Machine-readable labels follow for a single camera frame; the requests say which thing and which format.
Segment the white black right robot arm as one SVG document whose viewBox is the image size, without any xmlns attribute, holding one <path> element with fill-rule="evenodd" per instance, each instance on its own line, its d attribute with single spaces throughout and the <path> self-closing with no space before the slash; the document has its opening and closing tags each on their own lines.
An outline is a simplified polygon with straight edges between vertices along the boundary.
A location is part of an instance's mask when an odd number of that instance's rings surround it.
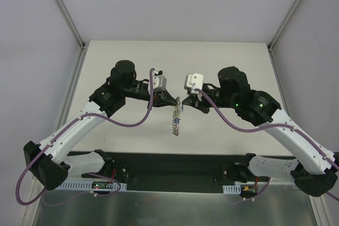
<svg viewBox="0 0 339 226">
<path fill-rule="evenodd" d="M 223 68 L 217 77 L 219 86 L 204 83 L 202 74 L 187 74 L 188 96 L 183 105 L 205 114 L 213 108 L 239 132 L 265 131 L 294 156 L 287 160 L 249 153 L 247 163 L 227 170 L 229 177 L 242 183 L 271 177 L 294 183 L 313 197 L 327 194 L 338 180 L 338 155 L 306 134 L 270 94 L 251 89 L 246 74 L 237 67 Z"/>
</svg>

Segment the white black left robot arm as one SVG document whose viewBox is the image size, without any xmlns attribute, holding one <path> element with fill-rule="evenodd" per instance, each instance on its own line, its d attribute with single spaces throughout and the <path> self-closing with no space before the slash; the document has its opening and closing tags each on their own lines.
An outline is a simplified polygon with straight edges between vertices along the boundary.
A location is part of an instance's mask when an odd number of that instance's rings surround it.
<svg viewBox="0 0 339 226">
<path fill-rule="evenodd" d="M 108 177 L 112 171 L 112 159 L 103 151 L 81 156 L 69 156 L 68 153 L 104 121 L 133 128 L 146 121 L 152 108 L 177 105 L 166 90 L 166 82 L 163 72 L 156 68 L 150 69 L 147 79 L 137 80 L 135 64 L 129 60 L 118 61 L 105 83 L 94 91 L 70 121 L 39 143 L 29 141 L 23 147 L 28 171 L 48 191 L 59 187 L 68 177 L 87 173 Z M 135 124 L 112 121 L 111 116 L 125 105 L 127 98 L 146 101 L 145 116 Z"/>
</svg>

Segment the silver disc with key rings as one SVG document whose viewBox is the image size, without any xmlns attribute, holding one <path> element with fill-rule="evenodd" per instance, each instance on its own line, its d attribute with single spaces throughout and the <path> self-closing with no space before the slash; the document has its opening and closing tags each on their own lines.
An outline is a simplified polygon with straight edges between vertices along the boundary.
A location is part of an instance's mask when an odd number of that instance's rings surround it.
<svg viewBox="0 0 339 226">
<path fill-rule="evenodd" d="M 179 96 L 175 100 L 177 104 L 173 106 L 172 134 L 178 136 L 180 131 L 180 121 L 181 113 L 183 111 L 183 104 Z"/>
</svg>

